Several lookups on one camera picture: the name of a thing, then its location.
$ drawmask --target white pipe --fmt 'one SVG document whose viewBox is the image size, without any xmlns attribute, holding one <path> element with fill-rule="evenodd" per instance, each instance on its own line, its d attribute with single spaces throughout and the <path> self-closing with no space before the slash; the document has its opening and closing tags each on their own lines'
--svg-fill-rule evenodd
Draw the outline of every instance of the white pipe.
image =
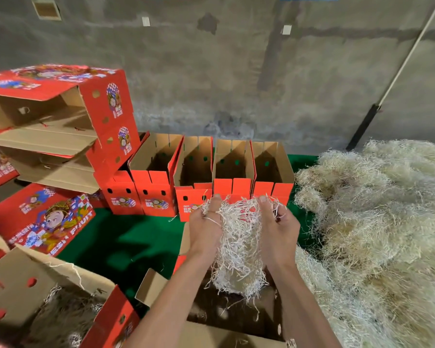
<svg viewBox="0 0 435 348">
<path fill-rule="evenodd" d="M 416 39 L 416 41 L 414 42 L 414 45 L 412 45 L 411 50 L 409 51 L 408 55 L 405 58 L 405 61 L 403 62 L 403 64 L 401 65 L 401 67 L 399 68 L 398 72 L 396 73 L 395 77 L 393 78 L 392 82 L 390 83 L 390 85 L 387 88 L 387 91 L 384 93 L 384 95 L 382 96 L 382 98 L 380 99 L 380 101 L 378 102 L 378 106 L 382 106 L 382 104 L 384 103 L 386 97 L 388 96 L 388 94 L 390 93 L 392 87 L 395 85 L 396 80 L 398 79 L 398 77 L 400 76 L 401 72 L 403 71 L 404 67 L 406 66 L 406 64 L 408 63 L 409 59 L 412 56 L 412 53 L 414 52 L 414 50 L 416 49 L 416 47 L 418 46 L 419 42 L 421 41 L 423 35 L 425 34 L 425 32 L 427 31 L 427 28 L 429 28 L 430 23 L 432 22 L 433 18 L 435 17 L 435 9 L 433 10 L 432 14 L 430 15 L 429 20 L 427 21 L 427 23 L 425 24 L 424 28 L 422 29 L 422 31 L 420 32 L 418 38 Z"/>
</svg>

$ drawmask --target person's right hand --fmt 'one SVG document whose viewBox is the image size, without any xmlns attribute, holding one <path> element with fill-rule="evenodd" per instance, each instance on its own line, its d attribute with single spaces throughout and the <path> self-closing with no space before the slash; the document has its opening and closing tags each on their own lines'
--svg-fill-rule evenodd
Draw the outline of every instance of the person's right hand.
<svg viewBox="0 0 435 348">
<path fill-rule="evenodd" d="M 262 222 L 260 239 L 262 262 L 269 272 L 285 266 L 293 267 L 300 222 L 284 205 L 279 205 L 276 220 L 273 204 L 266 196 L 259 197 L 258 203 Z"/>
</svg>

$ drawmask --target person's right arm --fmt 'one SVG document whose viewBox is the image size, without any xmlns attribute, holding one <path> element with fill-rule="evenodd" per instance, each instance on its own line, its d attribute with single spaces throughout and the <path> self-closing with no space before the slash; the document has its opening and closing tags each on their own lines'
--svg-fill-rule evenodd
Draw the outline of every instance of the person's right arm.
<svg viewBox="0 0 435 348">
<path fill-rule="evenodd" d="M 267 197 L 261 197 L 259 204 L 262 217 L 261 256 L 282 300 L 284 339 L 293 339 L 298 348 L 341 348 L 296 267 L 300 223 L 284 206 L 279 206 L 276 220 L 272 203 Z"/>
</svg>

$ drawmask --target person's left hand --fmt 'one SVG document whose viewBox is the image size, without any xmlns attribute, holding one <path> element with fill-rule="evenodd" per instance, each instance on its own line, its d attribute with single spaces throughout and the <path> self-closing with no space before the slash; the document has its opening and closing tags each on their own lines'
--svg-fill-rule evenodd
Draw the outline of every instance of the person's left hand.
<svg viewBox="0 0 435 348">
<path fill-rule="evenodd" d="M 203 215 L 201 208 L 190 214 L 190 250 L 187 257 L 198 257 L 206 268 L 214 262 L 221 245 L 221 216 L 216 213 L 220 209 L 221 203 L 221 196 L 215 194 L 211 198 L 206 215 Z"/>
</svg>

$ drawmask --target person's left arm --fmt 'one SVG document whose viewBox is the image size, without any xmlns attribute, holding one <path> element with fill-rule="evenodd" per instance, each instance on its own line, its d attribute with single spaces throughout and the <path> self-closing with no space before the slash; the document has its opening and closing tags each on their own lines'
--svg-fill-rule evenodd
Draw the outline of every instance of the person's left arm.
<svg viewBox="0 0 435 348">
<path fill-rule="evenodd" d="M 220 244 L 221 217 L 216 211 L 221 202 L 220 196 L 215 195 L 205 217 L 201 209 L 190 215 L 190 250 L 186 261 L 163 288 L 149 312 L 126 341 L 125 348 L 177 346 L 198 288 L 214 261 Z"/>
</svg>

